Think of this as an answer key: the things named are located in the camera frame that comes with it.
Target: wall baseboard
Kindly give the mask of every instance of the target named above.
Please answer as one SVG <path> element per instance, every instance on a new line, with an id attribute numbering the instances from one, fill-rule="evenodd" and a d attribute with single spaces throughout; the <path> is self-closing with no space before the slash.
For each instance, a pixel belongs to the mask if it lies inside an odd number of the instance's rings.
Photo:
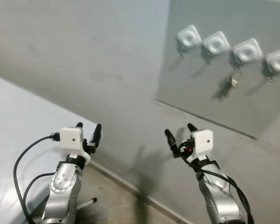
<path id="1" fill-rule="evenodd" d="M 193 224 L 189 220 L 185 219 L 184 217 L 180 216 L 164 204 L 160 203 L 159 201 L 155 200 L 154 198 L 150 196 L 146 196 L 141 191 L 139 191 L 134 185 L 130 184 L 123 178 L 119 177 L 115 173 L 111 172 L 110 170 L 104 168 L 103 166 L 99 165 L 97 162 L 91 161 L 89 164 L 90 167 L 94 168 L 96 171 L 101 173 L 102 175 L 108 177 L 112 181 L 116 182 L 119 186 L 123 187 L 124 189 L 128 190 L 131 192 L 133 195 L 138 197 L 140 200 L 144 201 L 145 203 L 153 206 L 156 208 L 158 211 L 163 213 L 164 215 L 170 217 L 174 221 L 180 224 Z"/>

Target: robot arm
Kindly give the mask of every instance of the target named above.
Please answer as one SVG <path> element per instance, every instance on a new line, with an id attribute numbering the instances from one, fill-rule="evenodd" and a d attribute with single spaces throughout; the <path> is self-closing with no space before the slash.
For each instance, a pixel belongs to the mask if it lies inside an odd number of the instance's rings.
<path id="1" fill-rule="evenodd" d="M 181 157 L 196 172 L 199 189 L 204 196 L 212 224 L 245 224 L 231 195 L 230 181 L 226 181 L 228 177 L 220 170 L 216 161 L 208 158 L 213 149 L 213 132 L 198 131 L 192 124 L 188 124 L 188 128 L 191 138 L 183 141 L 179 147 L 168 129 L 165 130 L 165 135 L 174 157 Z"/>
<path id="2" fill-rule="evenodd" d="M 62 150 L 67 154 L 65 161 L 53 175 L 50 194 L 41 224 L 73 224 L 77 212 L 77 196 L 81 189 L 82 171 L 90 162 L 90 153 L 95 153 L 100 141 L 101 125 L 98 124 L 92 140 L 83 138 L 82 123 L 76 127 L 65 127 L 60 132 Z"/>

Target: white table surface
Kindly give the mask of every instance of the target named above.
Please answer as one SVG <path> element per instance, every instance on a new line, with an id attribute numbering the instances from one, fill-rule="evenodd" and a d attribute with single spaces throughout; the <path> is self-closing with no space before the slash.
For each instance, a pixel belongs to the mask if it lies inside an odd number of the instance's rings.
<path id="1" fill-rule="evenodd" d="M 84 138 L 89 139 L 95 123 L 0 78 L 0 224 L 25 220 L 13 181 L 14 163 L 21 152 L 39 138 L 59 132 L 62 127 L 75 126 L 79 121 L 84 125 Z M 54 172 L 64 158 L 60 142 L 45 140 L 30 149 L 17 171 L 22 195 L 35 176 Z M 48 192 L 49 177 L 35 182 L 27 197 L 28 211 Z"/>

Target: floor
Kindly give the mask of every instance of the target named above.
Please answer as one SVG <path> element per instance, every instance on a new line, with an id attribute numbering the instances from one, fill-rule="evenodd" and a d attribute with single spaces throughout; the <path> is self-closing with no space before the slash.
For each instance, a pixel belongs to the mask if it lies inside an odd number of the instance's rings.
<path id="1" fill-rule="evenodd" d="M 85 167 L 78 204 L 98 201 L 78 210 L 76 224 L 176 224 L 174 220 L 125 190 L 92 167 Z"/>

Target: black cable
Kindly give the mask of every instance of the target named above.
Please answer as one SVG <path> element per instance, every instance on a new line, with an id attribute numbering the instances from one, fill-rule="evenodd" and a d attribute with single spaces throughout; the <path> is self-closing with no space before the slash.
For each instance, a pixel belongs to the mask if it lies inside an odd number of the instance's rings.
<path id="1" fill-rule="evenodd" d="M 192 168 L 194 168 L 195 170 L 201 172 L 201 173 L 205 173 L 205 174 L 209 174 L 209 175 L 213 175 L 213 176 L 216 176 L 216 177 L 219 177 L 221 178 L 222 180 L 225 180 L 226 182 L 228 182 L 229 184 L 231 184 L 237 191 L 238 193 L 238 197 L 241 201 L 241 203 L 243 204 L 244 206 L 244 209 L 246 210 L 247 212 L 247 222 L 248 224 L 254 224 L 254 219 L 253 219 L 253 216 L 251 214 L 251 210 L 250 210 L 250 205 L 249 205 L 249 202 L 245 196 L 245 194 L 243 193 L 243 191 L 238 187 L 238 185 L 235 183 L 235 181 L 231 178 L 231 177 L 224 177 L 220 174 L 217 174 L 217 173 L 214 173 L 214 172 L 211 172 L 211 171 L 208 171 L 208 170 L 204 170 L 204 169 L 201 169 L 193 164 L 190 164 L 186 159 L 183 158 L 183 160 Z"/>
<path id="2" fill-rule="evenodd" d="M 28 221 L 29 224 L 35 224 L 35 222 L 33 221 L 33 219 L 30 217 L 27 209 L 26 209 L 26 206 L 24 205 L 23 203 L 23 199 L 21 197 L 21 192 L 20 192 L 20 189 L 19 189 L 19 184 L 18 184 L 18 180 L 17 180 L 17 168 L 18 168 L 18 165 L 19 165 L 19 162 L 21 160 L 21 158 L 24 156 L 24 154 L 29 150 L 31 149 L 33 146 L 35 146 L 37 143 L 45 140 L 45 139 L 52 139 L 53 136 L 46 136 L 46 137 L 43 137 L 39 140 L 37 140 L 36 142 L 32 143 L 30 146 L 28 146 L 22 153 L 21 155 L 19 156 L 19 158 L 17 159 L 17 161 L 15 162 L 14 164 L 14 186 L 15 186 L 15 190 L 17 192 L 17 195 L 18 195 L 18 198 L 19 198 L 19 201 L 20 201 L 20 204 L 21 204 L 21 207 L 22 207 L 22 210 L 24 212 L 24 215 Z"/>
<path id="3" fill-rule="evenodd" d="M 23 204 L 25 206 L 25 210 L 27 210 L 27 207 L 26 207 L 26 198 L 27 198 L 27 194 L 32 186 L 32 184 L 37 181 L 37 179 L 43 177 L 43 176 L 51 176 L 51 175 L 54 175 L 55 173 L 46 173 L 46 174 L 40 174 L 38 175 L 37 177 L 35 177 L 31 182 L 30 184 L 27 186 L 26 190 L 25 190 L 25 193 L 24 193 L 24 196 L 23 196 Z"/>

